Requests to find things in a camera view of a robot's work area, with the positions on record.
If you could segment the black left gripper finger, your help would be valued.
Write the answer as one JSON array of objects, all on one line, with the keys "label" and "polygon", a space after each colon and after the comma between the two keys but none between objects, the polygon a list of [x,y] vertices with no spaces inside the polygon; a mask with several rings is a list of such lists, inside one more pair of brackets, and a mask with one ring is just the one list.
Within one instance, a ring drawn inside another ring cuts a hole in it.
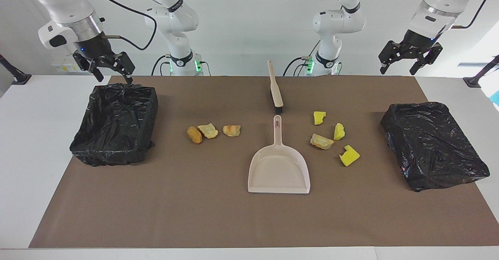
[{"label": "black left gripper finger", "polygon": [[443,47],[440,43],[435,43],[431,48],[426,51],[414,48],[409,51],[415,58],[414,65],[410,68],[409,72],[411,75],[415,75],[417,71],[426,65],[432,65],[438,58],[440,52],[442,52]]},{"label": "black left gripper finger", "polygon": [[397,61],[404,58],[404,43],[396,43],[394,41],[388,41],[384,48],[379,54],[379,60],[381,63],[380,73],[385,74],[389,66]]}]

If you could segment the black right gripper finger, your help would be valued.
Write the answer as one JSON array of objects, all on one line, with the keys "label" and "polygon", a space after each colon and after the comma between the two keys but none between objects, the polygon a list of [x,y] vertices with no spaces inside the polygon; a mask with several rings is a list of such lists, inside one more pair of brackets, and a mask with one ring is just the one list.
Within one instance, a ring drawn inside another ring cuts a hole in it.
[{"label": "black right gripper finger", "polygon": [[111,63],[110,69],[120,73],[127,84],[132,84],[132,73],[135,71],[136,67],[128,54],[122,51],[119,54],[112,55],[112,58],[113,62]]},{"label": "black right gripper finger", "polygon": [[88,60],[80,53],[74,53],[73,59],[76,61],[78,67],[80,67],[80,70],[89,72],[97,79],[98,82],[103,81],[104,76],[98,69],[97,63],[93,59]]}]

